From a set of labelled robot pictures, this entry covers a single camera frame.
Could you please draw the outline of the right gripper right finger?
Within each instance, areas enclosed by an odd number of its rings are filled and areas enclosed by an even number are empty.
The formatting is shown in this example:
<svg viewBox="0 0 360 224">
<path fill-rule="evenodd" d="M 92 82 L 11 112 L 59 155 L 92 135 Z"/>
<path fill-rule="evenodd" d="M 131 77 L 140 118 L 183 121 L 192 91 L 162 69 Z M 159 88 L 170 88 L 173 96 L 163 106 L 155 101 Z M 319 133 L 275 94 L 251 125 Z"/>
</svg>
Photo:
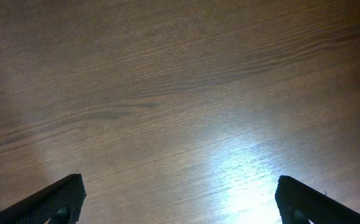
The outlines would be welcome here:
<svg viewBox="0 0 360 224">
<path fill-rule="evenodd" d="M 275 200 L 283 224 L 360 224 L 360 213 L 287 175 L 278 179 Z"/>
</svg>

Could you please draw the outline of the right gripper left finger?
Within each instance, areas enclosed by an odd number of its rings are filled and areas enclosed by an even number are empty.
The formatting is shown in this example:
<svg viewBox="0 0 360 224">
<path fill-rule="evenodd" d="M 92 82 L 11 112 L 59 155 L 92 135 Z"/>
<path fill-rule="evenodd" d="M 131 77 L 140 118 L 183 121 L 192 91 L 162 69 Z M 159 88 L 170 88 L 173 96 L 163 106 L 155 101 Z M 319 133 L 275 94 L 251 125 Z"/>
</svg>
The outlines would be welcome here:
<svg viewBox="0 0 360 224">
<path fill-rule="evenodd" d="M 76 224 L 86 191 L 81 174 L 70 174 L 0 211 L 0 224 Z"/>
</svg>

